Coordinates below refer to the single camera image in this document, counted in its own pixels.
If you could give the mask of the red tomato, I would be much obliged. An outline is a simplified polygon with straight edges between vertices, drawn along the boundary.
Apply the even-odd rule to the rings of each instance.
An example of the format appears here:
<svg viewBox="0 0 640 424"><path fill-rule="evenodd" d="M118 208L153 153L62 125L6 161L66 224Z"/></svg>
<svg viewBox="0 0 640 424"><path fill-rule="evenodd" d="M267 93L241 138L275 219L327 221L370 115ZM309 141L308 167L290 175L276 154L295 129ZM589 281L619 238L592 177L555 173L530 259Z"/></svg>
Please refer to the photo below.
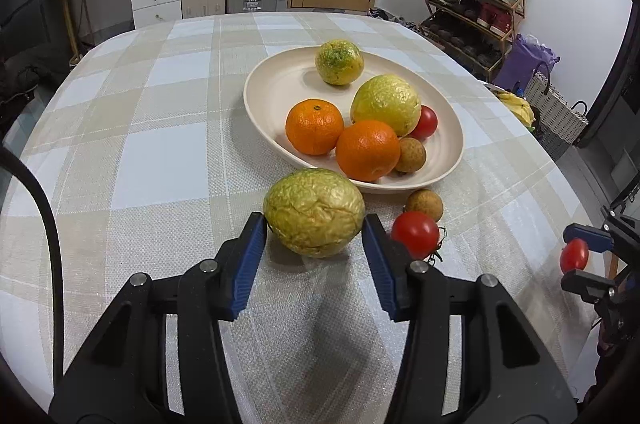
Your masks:
<svg viewBox="0 0 640 424"><path fill-rule="evenodd" d="M438 118L436 113L426 105L421 106L421 114L416 128L414 128L409 136L417 140L425 140L434 135L438 127Z"/></svg>
<svg viewBox="0 0 640 424"><path fill-rule="evenodd" d="M589 247L585 240L570 240L560 255L560 268L562 273L572 270L584 270L588 265Z"/></svg>
<svg viewBox="0 0 640 424"><path fill-rule="evenodd" d="M440 246L440 228L434 219L420 211L406 211L392 226L392 239L405 246L413 259L436 256Z"/></svg>

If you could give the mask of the brown longan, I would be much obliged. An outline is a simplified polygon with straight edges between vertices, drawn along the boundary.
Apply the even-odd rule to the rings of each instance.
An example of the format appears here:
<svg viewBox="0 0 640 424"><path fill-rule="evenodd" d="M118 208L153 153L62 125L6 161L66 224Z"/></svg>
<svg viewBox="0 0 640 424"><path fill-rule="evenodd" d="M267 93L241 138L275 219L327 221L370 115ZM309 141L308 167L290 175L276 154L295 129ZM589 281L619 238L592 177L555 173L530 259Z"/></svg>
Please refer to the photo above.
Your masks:
<svg viewBox="0 0 640 424"><path fill-rule="evenodd" d="M406 213L408 211L418 211L431 217L434 221L439 221L444 214L444 203L434 191L421 189L409 195L404 210Z"/></svg>
<svg viewBox="0 0 640 424"><path fill-rule="evenodd" d="M395 166L398 173L415 173L426 163L427 153L423 143L411 137L399 140L400 156Z"/></svg>

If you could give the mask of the orange mandarin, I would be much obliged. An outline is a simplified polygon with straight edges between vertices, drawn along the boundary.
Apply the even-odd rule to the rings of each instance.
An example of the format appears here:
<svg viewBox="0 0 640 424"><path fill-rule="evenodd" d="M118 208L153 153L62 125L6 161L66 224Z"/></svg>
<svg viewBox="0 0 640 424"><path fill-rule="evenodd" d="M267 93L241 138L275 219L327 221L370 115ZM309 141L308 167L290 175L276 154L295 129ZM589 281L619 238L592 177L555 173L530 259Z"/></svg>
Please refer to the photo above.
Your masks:
<svg viewBox="0 0 640 424"><path fill-rule="evenodd" d="M337 140L335 159L350 179L374 182L388 175L400 157L395 131L383 121L357 121Z"/></svg>
<svg viewBox="0 0 640 424"><path fill-rule="evenodd" d="M321 98L295 104L285 121L285 136L294 149L310 156L329 154L344 130L337 107Z"/></svg>

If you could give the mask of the large yellow citrus fruit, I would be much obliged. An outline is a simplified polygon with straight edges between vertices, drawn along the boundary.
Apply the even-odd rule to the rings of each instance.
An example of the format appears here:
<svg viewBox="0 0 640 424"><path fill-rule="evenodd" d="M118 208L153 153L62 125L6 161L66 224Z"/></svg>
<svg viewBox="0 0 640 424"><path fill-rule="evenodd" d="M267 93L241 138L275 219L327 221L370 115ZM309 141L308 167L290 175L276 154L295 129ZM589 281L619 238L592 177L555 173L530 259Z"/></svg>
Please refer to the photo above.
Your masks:
<svg viewBox="0 0 640 424"><path fill-rule="evenodd" d="M398 138L416 128L421 114L421 98L416 89L395 74L374 76L357 90L350 106L350 120L382 121Z"/></svg>

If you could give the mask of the green-yellow wrinkled fruit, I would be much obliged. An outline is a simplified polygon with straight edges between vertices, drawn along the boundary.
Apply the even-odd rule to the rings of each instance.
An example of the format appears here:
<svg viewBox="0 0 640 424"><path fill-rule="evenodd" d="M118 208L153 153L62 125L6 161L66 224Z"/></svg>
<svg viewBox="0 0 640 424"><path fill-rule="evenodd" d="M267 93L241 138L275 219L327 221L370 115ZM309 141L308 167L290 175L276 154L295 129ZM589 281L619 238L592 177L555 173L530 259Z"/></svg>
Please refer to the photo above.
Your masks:
<svg viewBox="0 0 640 424"><path fill-rule="evenodd" d="M301 169L269 189L262 202L269 228L290 251L329 258L360 232L366 205L344 176L323 168Z"/></svg>

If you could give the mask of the small green-yellow fruit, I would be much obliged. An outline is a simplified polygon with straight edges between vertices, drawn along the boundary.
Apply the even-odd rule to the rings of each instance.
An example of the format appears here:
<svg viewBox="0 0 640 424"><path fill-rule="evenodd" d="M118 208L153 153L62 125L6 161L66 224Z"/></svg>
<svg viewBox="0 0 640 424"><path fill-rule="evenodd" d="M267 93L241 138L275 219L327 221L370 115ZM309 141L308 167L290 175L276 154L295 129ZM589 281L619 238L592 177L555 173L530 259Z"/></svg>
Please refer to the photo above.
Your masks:
<svg viewBox="0 0 640 424"><path fill-rule="evenodd" d="M322 80L331 86L347 86L358 79L364 69L362 54L355 43L334 39L323 43L314 58Z"/></svg>

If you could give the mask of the woven basket bag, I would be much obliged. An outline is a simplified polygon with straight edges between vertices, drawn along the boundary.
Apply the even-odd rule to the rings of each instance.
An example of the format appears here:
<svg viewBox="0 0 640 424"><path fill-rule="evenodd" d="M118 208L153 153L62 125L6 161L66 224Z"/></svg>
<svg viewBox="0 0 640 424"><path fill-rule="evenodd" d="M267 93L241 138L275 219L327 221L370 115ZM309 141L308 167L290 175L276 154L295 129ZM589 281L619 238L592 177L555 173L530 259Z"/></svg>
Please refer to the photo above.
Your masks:
<svg viewBox="0 0 640 424"><path fill-rule="evenodd" d="M578 106L587 110L584 101L569 106L551 84L551 70L546 62L539 62L530 77L524 96L532 106L538 127L534 136L556 162L574 144L587 128L586 113L579 113Z"/></svg>

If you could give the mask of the banana bunch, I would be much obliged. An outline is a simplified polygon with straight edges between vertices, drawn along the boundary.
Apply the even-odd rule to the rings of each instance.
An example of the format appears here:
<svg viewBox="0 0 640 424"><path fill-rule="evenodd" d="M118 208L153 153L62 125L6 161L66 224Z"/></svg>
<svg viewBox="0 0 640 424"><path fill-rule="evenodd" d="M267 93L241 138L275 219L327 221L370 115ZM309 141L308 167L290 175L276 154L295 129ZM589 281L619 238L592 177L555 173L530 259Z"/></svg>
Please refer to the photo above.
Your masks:
<svg viewBox="0 0 640 424"><path fill-rule="evenodd" d="M496 98L520 121L520 123L530 132L534 131L535 113L532 106L516 94L509 91L495 92Z"/></svg>

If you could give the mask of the purple bag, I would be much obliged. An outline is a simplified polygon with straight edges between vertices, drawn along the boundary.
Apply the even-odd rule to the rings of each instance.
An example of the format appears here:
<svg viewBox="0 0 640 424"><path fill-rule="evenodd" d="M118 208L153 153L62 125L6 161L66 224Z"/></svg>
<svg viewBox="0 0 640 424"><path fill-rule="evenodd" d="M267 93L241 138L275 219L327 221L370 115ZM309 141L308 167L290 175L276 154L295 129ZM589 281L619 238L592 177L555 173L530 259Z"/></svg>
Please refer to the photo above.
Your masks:
<svg viewBox="0 0 640 424"><path fill-rule="evenodd" d="M535 36L517 34L492 83L504 90L524 91L536 70L550 72L560 60L558 54Z"/></svg>

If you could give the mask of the checkered tablecloth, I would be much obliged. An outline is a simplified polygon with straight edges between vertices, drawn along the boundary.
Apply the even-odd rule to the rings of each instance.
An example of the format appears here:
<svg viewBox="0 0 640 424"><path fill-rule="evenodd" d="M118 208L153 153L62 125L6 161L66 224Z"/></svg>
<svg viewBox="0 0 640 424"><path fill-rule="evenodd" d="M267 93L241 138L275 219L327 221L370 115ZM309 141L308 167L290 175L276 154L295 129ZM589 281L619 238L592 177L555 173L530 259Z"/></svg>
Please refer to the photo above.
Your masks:
<svg viewBox="0 0 640 424"><path fill-rule="evenodd" d="M237 236L292 168L260 136L244 82L264 58L344 38L416 72L460 118L464 155L436 185L442 272L498 277L563 372L596 315L560 286L562 233L588 217L546 151L484 86L409 29L344 14L221 15L127 32L55 93L22 158L61 241L66 359L137 272L171 277ZM378 303L359 241L308 259L270 241L250 300L222 329L247 423L379 423L405 326Z"/></svg>

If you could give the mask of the black jacket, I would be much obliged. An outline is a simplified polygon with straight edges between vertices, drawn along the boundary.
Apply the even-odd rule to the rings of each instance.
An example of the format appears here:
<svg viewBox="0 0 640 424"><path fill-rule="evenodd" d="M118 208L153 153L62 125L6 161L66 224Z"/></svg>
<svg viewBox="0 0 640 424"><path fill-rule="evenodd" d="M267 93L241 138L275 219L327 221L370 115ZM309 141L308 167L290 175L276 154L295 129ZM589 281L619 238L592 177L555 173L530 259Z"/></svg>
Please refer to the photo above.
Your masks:
<svg viewBox="0 0 640 424"><path fill-rule="evenodd" d="M70 73L70 57L57 44L32 46L1 63L1 127L15 121L37 87L55 91Z"/></svg>

